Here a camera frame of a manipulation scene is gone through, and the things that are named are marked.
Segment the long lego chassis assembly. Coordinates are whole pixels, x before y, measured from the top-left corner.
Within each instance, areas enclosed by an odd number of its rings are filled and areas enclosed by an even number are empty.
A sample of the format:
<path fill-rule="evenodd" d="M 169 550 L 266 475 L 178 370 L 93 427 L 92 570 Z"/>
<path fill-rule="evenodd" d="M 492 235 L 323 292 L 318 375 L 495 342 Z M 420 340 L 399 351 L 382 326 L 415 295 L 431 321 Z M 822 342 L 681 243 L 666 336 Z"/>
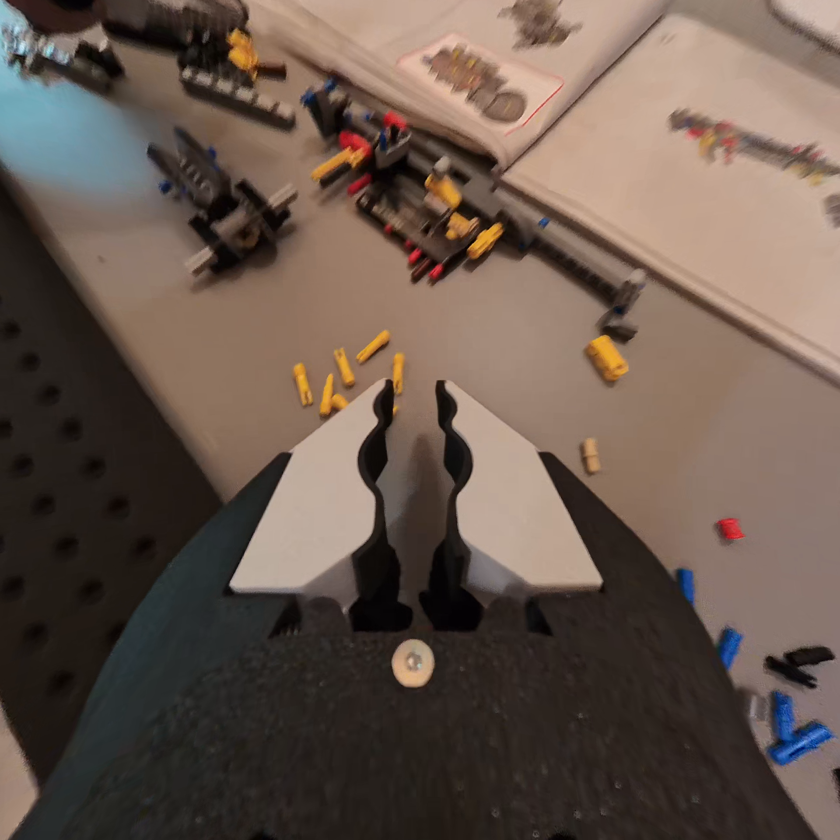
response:
<path fill-rule="evenodd" d="M 323 190 L 346 183 L 358 211 L 402 242 L 412 282 L 437 283 L 505 245 L 548 260 L 604 300 L 605 313 L 628 317 L 647 283 L 644 269 L 537 217 L 489 174 L 415 135 L 401 114 L 357 107 L 333 79 L 305 90 L 301 104 L 337 149 L 311 179 Z"/>

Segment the grey lego gear assembly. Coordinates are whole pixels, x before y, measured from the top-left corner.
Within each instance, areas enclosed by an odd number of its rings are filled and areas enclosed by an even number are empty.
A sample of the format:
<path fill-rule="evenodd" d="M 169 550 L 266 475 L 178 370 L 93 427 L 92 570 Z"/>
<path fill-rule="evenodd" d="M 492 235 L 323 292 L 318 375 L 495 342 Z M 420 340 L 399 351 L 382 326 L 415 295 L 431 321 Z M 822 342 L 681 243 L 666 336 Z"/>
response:
<path fill-rule="evenodd" d="M 184 197 L 194 208 L 188 224 L 202 248 L 186 261 L 191 277 L 219 275 L 239 266 L 262 245 L 273 244 L 291 218 L 298 189 L 286 184 L 271 196 L 243 178 L 234 180 L 214 149 L 174 128 L 174 149 L 146 146 L 146 157 L 161 174 L 162 195 Z"/>

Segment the yellow lego connector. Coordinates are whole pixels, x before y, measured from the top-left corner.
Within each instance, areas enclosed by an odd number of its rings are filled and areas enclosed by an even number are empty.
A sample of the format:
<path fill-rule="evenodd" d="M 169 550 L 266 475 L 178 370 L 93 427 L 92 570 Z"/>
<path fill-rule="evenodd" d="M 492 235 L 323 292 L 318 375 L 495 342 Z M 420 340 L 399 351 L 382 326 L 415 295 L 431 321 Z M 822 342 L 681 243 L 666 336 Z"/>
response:
<path fill-rule="evenodd" d="M 584 352 L 606 382 L 618 382 L 629 371 L 627 361 L 607 335 L 588 342 Z"/>

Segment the lego instruction booklet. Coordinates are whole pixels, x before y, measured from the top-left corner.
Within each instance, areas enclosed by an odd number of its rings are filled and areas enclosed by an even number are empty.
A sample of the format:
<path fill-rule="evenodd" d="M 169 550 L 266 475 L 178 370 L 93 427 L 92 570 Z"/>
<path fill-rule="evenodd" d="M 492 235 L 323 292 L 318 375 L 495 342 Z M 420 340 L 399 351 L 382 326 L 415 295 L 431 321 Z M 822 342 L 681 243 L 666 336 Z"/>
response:
<path fill-rule="evenodd" d="M 257 33 L 838 382 L 838 55 L 669 2 L 248 2 Z"/>

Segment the pile of lego beams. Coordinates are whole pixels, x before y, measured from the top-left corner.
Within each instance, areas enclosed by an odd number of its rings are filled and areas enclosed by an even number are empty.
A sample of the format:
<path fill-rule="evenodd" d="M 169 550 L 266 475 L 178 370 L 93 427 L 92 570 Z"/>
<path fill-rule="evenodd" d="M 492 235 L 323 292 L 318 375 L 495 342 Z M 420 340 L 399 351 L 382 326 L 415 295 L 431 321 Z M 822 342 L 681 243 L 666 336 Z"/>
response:
<path fill-rule="evenodd" d="M 195 67 L 259 91 L 261 78 L 287 77 L 285 63 L 259 57 L 245 2 L 108 2 L 101 26 L 116 39 L 171 51 L 179 78 Z"/>

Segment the group of yellow lego pins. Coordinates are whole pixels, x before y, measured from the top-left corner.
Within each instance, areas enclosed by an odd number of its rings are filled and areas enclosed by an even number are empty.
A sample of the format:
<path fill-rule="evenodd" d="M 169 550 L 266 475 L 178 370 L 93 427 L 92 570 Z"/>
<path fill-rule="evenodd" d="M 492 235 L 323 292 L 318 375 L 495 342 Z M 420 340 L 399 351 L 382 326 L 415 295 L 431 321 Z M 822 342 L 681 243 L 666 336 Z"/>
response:
<path fill-rule="evenodd" d="M 290 369 L 290 378 L 298 404 L 303 408 L 317 406 L 321 419 L 327 419 L 344 410 L 350 404 L 344 393 L 356 385 L 355 369 L 382 354 L 391 341 L 392 333 L 385 329 L 378 332 L 355 355 L 348 353 L 344 347 L 333 350 L 332 370 L 326 375 L 320 392 L 316 392 L 312 387 L 308 367 L 302 361 L 294 363 Z"/>

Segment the light grey long lego bar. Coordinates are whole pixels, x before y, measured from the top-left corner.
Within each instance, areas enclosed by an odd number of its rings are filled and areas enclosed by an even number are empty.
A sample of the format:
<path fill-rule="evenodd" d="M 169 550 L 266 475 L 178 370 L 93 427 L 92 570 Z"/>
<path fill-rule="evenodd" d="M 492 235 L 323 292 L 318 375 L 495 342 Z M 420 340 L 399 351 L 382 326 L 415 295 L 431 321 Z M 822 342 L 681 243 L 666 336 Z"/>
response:
<path fill-rule="evenodd" d="M 233 79 L 186 66 L 180 71 L 180 82 L 189 96 L 237 112 L 259 123 L 280 130 L 292 130 L 297 125 L 296 113 L 289 104 L 252 87 L 240 85 Z"/>

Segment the heap of small lego pieces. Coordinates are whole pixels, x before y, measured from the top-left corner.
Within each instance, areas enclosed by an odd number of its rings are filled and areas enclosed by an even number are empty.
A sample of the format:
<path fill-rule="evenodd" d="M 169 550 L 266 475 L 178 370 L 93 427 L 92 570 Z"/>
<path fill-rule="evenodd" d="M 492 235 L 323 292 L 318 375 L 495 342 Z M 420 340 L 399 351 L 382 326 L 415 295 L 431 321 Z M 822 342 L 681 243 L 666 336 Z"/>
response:
<path fill-rule="evenodd" d="M 725 543 L 744 539 L 740 520 L 722 518 L 715 522 L 715 530 Z M 675 583 L 681 594 L 692 606 L 696 606 L 697 588 L 693 570 L 678 568 Z M 729 672 L 740 653 L 743 635 L 732 626 L 724 626 L 716 642 L 717 656 L 724 669 Z M 837 657 L 831 648 L 812 645 L 785 651 L 782 657 L 769 655 L 764 667 L 772 675 L 793 685 L 814 690 L 818 687 L 813 669 L 824 663 L 834 662 Z M 824 744 L 835 739 L 835 733 L 819 721 L 808 721 L 798 726 L 795 717 L 793 697 L 783 691 L 774 690 L 767 698 L 754 690 L 746 689 L 741 697 L 752 720 L 769 720 L 773 740 L 767 748 L 767 755 L 778 767 L 786 767 L 804 756 L 816 752 Z"/>

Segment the black perforated foam pad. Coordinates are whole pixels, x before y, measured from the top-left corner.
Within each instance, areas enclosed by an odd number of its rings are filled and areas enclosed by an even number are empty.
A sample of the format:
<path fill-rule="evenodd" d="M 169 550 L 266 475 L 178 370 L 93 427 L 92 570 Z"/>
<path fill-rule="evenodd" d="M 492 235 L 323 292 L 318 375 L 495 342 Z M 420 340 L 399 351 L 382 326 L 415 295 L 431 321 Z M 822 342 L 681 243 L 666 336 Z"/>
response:
<path fill-rule="evenodd" d="M 2 704 L 38 786 L 221 502 L 13 196 L 1 197 Z"/>

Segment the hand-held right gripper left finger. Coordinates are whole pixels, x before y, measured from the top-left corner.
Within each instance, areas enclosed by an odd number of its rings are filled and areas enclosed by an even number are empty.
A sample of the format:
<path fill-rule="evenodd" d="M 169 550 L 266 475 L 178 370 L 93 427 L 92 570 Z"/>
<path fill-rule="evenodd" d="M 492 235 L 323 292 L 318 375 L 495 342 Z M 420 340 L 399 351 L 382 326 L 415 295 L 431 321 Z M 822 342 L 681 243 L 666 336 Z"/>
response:
<path fill-rule="evenodd" d="M 289 453 L 229 588 L 237 595 L 319 597 L 347 613 L 389 567 L 382 494 L 393 383 L 358 394 Z"/>

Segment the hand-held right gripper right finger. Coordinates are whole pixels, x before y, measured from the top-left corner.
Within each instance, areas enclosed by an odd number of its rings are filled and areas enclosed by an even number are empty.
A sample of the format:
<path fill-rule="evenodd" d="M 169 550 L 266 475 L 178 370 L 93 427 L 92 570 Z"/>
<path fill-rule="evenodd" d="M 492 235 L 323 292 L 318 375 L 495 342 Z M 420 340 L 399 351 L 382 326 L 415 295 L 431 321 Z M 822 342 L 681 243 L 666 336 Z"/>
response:
<path fill-rule="evenodd" d="M 435 396 L 453 481 L 435 588 L 480 604 L 600 591 L 543 453 L 453 381 L 438 381 Z"/>

